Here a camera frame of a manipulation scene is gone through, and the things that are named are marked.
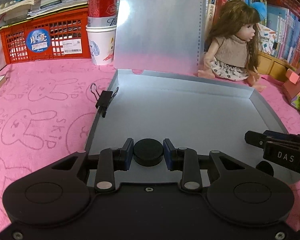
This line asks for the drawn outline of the doll with brown hair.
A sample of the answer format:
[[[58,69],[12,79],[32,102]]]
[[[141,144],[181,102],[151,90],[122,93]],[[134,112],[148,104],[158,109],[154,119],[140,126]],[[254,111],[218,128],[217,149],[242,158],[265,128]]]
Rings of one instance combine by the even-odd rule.
[[[198,77],[244,81],[259,92],[266,88],[259,83],[257,70],[260,18],[251,5],[242,0],[228,0],[222,6],[207,35],[208,49]]]

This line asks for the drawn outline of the translucent clipboard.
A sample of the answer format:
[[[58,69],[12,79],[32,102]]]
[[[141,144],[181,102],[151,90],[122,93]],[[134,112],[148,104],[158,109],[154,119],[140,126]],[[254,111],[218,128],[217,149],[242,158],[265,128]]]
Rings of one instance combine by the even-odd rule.
[[[194,74],[204,24],[205,0],[120,0],[114,67]]]

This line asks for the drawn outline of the red soda can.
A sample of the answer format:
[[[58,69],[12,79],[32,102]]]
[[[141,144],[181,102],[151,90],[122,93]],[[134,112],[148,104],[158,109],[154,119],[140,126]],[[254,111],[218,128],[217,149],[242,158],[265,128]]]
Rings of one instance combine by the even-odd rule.
[[[111,27],[116,22],[117,0],[88,0],[88,27]]]

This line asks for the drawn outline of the wooden drawer box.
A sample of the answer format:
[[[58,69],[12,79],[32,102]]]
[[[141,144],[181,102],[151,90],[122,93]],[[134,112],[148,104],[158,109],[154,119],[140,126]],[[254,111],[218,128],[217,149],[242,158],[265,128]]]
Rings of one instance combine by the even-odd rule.
[[[258,52],[258,72],[260,74],[269,75],[276,80],[285,82],[287,80],[286,72],[288,69],[296,70],[293,66],[286,61],[277,59],[269,54],[259,51]]]

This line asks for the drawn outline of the black binder clip on box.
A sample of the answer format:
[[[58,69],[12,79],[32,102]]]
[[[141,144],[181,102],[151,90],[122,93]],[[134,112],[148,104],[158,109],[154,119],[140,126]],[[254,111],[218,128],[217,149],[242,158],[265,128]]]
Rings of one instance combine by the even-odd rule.
[[[119,91],[119,87],[117,87],[114,91],[103,90],[101,94],[97,91],[97,86],[95,83],[90,85],[90,92],[94,95],[96,99],[95,107],[97,112],[103,118],[106,116],[108,107],[114,97],[117,95]]]

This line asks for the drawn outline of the blue white plush toy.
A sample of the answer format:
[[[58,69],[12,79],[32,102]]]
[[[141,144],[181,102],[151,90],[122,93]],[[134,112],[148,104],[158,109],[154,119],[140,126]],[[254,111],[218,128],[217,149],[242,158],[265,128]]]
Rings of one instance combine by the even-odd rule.
[[[267,6],[261,0],[256,0],[256,2],[252,3],[251,7],[258,12],[260,22],[264,21],[267,16]]]

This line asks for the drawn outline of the pink bunny print cloth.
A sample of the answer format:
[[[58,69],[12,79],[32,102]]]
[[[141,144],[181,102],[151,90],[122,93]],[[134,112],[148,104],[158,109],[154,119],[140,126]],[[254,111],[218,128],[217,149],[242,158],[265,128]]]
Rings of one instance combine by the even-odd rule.
[[[89,87],[109,86],[112,64],[90,59],[47,60],[6,66],[0,87],[0,231],[10,221],[2,194],[11,182],[82,149],[95,116]]]

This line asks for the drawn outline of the white paper cup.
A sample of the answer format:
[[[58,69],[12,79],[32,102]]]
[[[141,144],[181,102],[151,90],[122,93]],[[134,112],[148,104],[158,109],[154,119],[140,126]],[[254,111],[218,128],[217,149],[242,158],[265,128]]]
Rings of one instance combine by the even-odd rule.
[[[91,59],[94,65],[104,66],[114,58],[116,25],[110,27],[86,26]]]

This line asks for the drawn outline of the grey cardboard box tray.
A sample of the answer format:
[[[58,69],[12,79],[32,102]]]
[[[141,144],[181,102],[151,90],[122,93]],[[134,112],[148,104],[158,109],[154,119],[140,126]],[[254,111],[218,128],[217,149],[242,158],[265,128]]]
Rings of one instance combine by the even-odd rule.
[[[286,133],[282,121],[253,88],[194,76],[119,69],[108,87],[115,96],[97,114],[85,149],[98,154],[126,139],[170,139],[175,147],[207,155],[219,150],[250,166],[263,157],[248,145],[247,131]]]

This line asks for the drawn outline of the row of shelf books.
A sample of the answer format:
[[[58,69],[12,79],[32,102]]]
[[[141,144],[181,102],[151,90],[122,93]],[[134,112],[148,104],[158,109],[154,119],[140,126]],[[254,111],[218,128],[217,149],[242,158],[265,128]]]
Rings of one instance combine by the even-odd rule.
[[[206,29],[216,22],[221,6],[228,0],[206,0]],[[251,5],[256,0],[242,0]],[[300,65],[300,18],[289,9],[268,4],[267,16],[258,24],[259,50],[277,59],[286,61],[293,67]]]

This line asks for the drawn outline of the black round cap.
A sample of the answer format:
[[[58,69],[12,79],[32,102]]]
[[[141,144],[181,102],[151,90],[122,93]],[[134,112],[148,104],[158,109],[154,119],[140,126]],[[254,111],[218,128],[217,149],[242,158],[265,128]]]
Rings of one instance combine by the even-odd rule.
[[[152,167],[158,165],[164,156],[162,144],[155,139],[139,140],[133,147],[133,158],[141,166]]]

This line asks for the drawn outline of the thin black round disc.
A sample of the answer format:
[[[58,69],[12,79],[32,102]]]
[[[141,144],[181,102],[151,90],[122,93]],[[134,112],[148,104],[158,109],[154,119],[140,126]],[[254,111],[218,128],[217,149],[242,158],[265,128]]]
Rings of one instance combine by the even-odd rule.
[[[274,176],[274,169],[272,165],[265,160],[260,161],[255,168],[261,172],[266,173],[269,176]]]

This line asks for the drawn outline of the red plastic crate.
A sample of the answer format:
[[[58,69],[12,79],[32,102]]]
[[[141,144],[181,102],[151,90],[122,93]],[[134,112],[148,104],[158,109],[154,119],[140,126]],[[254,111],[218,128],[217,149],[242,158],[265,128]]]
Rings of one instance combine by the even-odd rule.
[[[56,59],[88,59],[86,5],[0,28],[7,64]]]

